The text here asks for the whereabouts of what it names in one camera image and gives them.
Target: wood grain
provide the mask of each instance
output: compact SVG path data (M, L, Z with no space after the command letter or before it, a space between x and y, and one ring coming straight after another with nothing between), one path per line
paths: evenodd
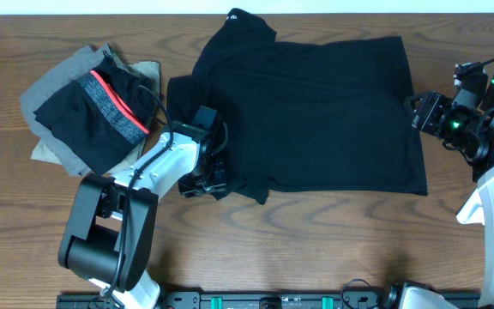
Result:
M416 91L453 94L453 65L494 57L494 15L267 15L279 40L324 44L401 35ZM130 62L158 60L162 89L188 74L223 15L0 16L0 308L54 307L93 290L60 268L57 248L80 179L31 161L37 138L18 97L84 45L111 42ZM152 136L149 144L154 143ZM484 234L455 213L475 187L456 153L423 136L430 195L271 192L162 200L149 271L206 290L339 289L355 277L479 288Z

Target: white wall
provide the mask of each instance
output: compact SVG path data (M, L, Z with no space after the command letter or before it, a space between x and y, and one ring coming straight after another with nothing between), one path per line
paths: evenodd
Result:
M494 0L0 0L1 14L494 13Z

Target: black shirt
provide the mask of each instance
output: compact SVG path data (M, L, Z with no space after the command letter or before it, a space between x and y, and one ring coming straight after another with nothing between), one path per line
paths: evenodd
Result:
M264 203L277 191L427 193L413 94L399 37L326 45L275 42L257 16L233 9L192 76L169 81L168 109L189 122L199 105L229 128L228 192Z

